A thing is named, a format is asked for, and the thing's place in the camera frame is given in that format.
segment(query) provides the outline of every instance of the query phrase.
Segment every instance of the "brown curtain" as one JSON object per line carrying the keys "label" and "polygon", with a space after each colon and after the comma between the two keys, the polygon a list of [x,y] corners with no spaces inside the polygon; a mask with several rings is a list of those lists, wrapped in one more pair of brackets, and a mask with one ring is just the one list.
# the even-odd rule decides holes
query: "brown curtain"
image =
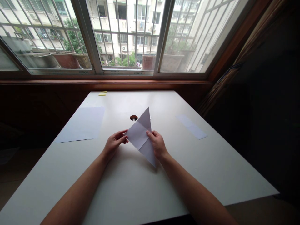
{"label": "brown curtain", "polygon": [[198,108],[198,113],[205,117],[215,105],[217,99],[224,93],[228,84],[238,74],[240,67],[247,58],[261,45],[266,37],[283,21],[294,9],[289,0],[273,0],[264,15],[256,25],[250,37],[246,41],[234,64],[217,81]]}

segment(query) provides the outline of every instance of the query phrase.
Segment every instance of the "window glass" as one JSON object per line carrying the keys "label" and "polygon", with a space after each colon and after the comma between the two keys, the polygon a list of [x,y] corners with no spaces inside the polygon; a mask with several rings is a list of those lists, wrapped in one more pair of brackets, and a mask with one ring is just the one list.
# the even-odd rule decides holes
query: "window glass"
{"label": "window glass", "polygon": [[11,2],[13,10],[0,17],[0,36],[30,71],[92,69],[70,0]]}
{"label": "window glass", "polygon": [[176,0],[160,72],[204,73],[238,2]]}
{"label": "window glass", "polygon": [[[152,64],[143,65],[143,57],[149,60],[149,56],[152,56],[150,60],[155,62],[165,0],[148,1],[148,5],[142,0],[137,5],[135,0],[127,0],[127,4],[118,0],[118,5],[113,0],[86,2],[98,40],[102,68],[153,70]],[[99,12],[97,4],[102,6]]]}

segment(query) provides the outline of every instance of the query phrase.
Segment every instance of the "planter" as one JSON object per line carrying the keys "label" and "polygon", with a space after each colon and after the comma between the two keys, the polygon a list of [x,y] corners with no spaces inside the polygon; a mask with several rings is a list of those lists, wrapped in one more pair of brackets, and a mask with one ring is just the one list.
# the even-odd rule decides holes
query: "planter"
{"label": "planter", "polygon": [[18,54],[18,57],[28,68],[55,68],[58,66],[54,56],[47,53]]}
{"label": "planter", "polygon": [[78,60],[81,67],[84,69],[92,69],[92,64],[87,54],[73,54],[73,56]]}
{"label": "planter", "polygon": [[154,70],[156,56],[143,55],[143,70]]}
{"label": "planter", "polygon": [[184,55],[163,55],[161,71],[177,72]]}
{"label": "planter", "polygon": [[62,68],[65,69],[79,69],[80,65],[78,60],[72,55],[75,52],[54,52],[51,53]]}

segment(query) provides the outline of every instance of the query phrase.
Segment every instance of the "table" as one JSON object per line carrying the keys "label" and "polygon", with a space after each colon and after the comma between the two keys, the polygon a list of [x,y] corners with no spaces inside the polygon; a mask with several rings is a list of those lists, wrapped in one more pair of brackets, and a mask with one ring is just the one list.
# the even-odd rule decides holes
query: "table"
{"label": "table", "polygon": [[[170,154],[223,205],[278,191],[175,91],[90,92],[80,107],[106,108],[97,139],[52,143],[0,212],[0,224],[40,224],[102,151],[107,138],[130,128],[149,107],[151,126]],[[185,114],[208,137],[198,140],[176,118]],[[188,214],[162,166],[155,170],[131,144],[109,163],[84,224],[143,224]]]}

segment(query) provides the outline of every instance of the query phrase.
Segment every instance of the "person's left hand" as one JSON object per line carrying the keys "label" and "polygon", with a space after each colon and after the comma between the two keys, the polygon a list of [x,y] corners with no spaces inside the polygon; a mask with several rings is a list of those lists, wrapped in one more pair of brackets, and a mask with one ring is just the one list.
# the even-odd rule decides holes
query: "person's left hand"
{"label": "person's left hand", "polygon": [[127,140],[128,136],[124,136],[124,133],[126,131],[128,131],[128,129],[123,131],[118,131],[117,133],[114,133],[112,136],[110,136],[107,139],[106,145],[101,153],[101,155],[103,155],[103,157],[106,159],[107,162],[109,162],[112,159],[112,157],[115,155],[121,143],[126,144],[127,142],[129,142]]}

